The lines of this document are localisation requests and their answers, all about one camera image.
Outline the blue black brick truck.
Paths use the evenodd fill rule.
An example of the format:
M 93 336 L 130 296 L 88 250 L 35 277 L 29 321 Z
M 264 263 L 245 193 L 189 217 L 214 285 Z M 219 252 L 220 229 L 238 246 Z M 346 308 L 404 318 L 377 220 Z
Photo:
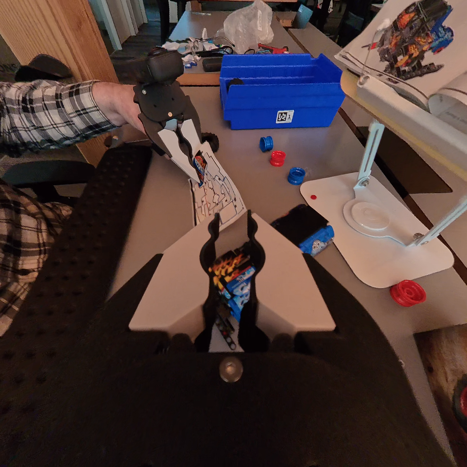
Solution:
M 271 223 L 284 238 L 312 257 L 326 249 L 334 240 L 328 220 L 306 204 L 292 208 Z M 251 298 L 252 277 L 257 272 L 250 242 L 227 250 L 209 267 L 209 277 L 218 293 L 214 325 L 230 351 L 240 351 L 237 326 L 242 311 Z

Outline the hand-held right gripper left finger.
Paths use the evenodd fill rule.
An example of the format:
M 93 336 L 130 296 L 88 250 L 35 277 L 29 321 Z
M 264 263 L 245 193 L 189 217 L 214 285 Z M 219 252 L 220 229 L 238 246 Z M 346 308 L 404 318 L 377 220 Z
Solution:
M 219 214 L 211 215 L 168 247 L 130 321 L 133 332 L 186 334 L 208 351 L 215 311 L 203 307 L 210 292 L 208 268 L 216 258 Z

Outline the person's plaid shirt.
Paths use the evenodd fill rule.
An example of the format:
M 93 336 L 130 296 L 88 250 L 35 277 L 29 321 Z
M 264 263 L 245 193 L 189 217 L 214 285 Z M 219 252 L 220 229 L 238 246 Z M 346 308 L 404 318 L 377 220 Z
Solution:
M 11 326 L 72 213 L 60 202 L 41 203 L 0 184 L 0 335 Z

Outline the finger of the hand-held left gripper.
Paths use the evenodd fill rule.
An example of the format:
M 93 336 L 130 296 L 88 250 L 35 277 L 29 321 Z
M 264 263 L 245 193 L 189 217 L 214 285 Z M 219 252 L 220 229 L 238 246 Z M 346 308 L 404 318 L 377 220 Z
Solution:
M 180 127 L 181 135 L 191 148 L 191 154 L 196 155 L 202 146 L 201 137 L 198 135 L 193 121 L 186 120 Z
M 164 129 L 164 145 L 167 154 L 180 169 L 182 169 L 193 181 L 198 180 L 198 174 L 193 167 L 189 156 L 180 149 L 178 136 L 174 131 Z

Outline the person's left forearm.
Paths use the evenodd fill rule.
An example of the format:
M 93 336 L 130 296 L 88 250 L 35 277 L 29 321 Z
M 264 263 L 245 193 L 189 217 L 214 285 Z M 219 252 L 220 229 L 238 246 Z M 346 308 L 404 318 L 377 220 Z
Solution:
M 92 95 L 95 83 L 1 82 L 1 154 L 17 158 L 66 148 L 116 129 Z

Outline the instruction booklet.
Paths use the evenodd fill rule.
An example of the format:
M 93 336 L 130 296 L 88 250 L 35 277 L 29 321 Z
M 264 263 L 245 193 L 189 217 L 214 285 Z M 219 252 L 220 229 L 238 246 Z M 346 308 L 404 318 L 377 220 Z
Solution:
M 466 134 L 465 0 L 387 1 L 335 58 Z

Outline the clear plastic bag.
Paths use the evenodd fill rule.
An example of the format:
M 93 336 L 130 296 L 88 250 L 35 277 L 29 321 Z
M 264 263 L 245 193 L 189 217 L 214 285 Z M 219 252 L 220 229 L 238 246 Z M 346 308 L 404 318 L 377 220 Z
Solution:
M 243 55 L 258 50 L 258 44 L 270 44 L 273 10 L 265 2 L 255 0 L 251 5 L 232 12 L 224 21 L 225 37 L 234 45 L 234 52 Z

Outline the black office chair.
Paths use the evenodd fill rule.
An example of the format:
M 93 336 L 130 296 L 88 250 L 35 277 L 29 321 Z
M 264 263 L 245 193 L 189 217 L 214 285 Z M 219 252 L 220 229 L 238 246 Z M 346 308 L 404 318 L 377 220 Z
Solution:
M 15 82 L 62 81 L 71 78 L 73 74 L 64 63 L 46 54 L 37 55 L 28 65 L 22 65 L 15 73 Z

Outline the large red wheel hub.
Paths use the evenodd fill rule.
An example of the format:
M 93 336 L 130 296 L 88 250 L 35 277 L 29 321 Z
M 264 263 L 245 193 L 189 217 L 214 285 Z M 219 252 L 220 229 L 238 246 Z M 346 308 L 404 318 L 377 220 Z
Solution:
M 393 285 L 389 293 L 391 298 L 403 307 L 412 307 L 426 301 L 425 290 L 412 280 L 403 280 Z

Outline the blue storage bin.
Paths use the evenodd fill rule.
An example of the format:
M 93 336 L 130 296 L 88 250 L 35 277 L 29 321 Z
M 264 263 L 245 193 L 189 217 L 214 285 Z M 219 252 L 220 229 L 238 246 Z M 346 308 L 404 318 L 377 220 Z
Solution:
M 345 98 L 341 77 L 323 54 L 225 55 L 224 120 L 232 130 L 328 127 Z

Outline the monster truck set box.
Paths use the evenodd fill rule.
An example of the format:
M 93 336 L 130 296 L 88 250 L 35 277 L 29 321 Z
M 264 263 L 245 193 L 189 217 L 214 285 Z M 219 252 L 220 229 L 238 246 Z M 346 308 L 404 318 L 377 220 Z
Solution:
M 418 352 L 453 456 L 467 462 L 467 324 L 416 333 Z

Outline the person's left hand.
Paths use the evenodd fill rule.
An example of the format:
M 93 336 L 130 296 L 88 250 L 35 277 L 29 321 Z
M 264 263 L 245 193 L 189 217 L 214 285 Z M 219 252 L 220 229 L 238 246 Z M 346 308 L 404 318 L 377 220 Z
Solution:
M 99 109 L 115 126 L 131 125 L 145 133 L 139 118 L 141 109 L 135 102 L 131 85 L 96 82 L 92 86 L 92 95 Z

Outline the white book stand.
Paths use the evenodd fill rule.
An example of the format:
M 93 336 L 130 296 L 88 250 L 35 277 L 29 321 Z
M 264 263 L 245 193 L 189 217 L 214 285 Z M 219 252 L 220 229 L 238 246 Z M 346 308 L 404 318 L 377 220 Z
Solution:
M 301 195 L 330 221 L 334 242 L 354 274 L 374 288 L 452 267 L 453 254 L 437 237 L 466 211 L 466 197 L 428 230 L 375 177 L 371 168 L 385 128 L 413 143 L 466 180 L 466 134 L 400 96 L 382 81 L 344 71 L 345 95 L 373 116 L 358 172 L 307 181 Z M 315 202 L 308 201 L 314 194 Z

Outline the white sticker sheet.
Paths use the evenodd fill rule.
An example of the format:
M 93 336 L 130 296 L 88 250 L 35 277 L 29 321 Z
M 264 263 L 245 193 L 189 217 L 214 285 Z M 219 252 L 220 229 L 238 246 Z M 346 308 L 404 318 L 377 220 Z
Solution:
M 246 212 L 245 204 L 208 142 L 201 144 L 193 162 L 199 176 L 199 182 L 189 180 L 194 225 L 219 214 L 219 230 L 222 231 Z

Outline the wooden background table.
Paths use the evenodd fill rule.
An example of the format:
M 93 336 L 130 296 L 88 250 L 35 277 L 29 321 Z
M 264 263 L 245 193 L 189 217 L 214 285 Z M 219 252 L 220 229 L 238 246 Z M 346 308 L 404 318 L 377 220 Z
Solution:
M 198 38 L 201 37 L 204 28 L 207 29 L 209 37 L 213 37 L 219 29 L 223 28 L 223 22 L 229 14 L 228 11 L 211 11 L 207 13 L 186 11 L 175 26 L 170 39 L 175 41 L 189 37 Z M 280 22 L 282 19 L 291 20 L 292 17 L 292 12 L 273 13 L 271 27 L 274 37 L 271 46 L 276 48 L 287 46 L 289 53 L 301 54 L 303 53 L 302 49 Z M 182 86 L 219 86 L 219 73 L 206 73 L 202 65 L 198 64 L 196 67 L 186 69 L 182 77 L 178 78 L 178 82 Z

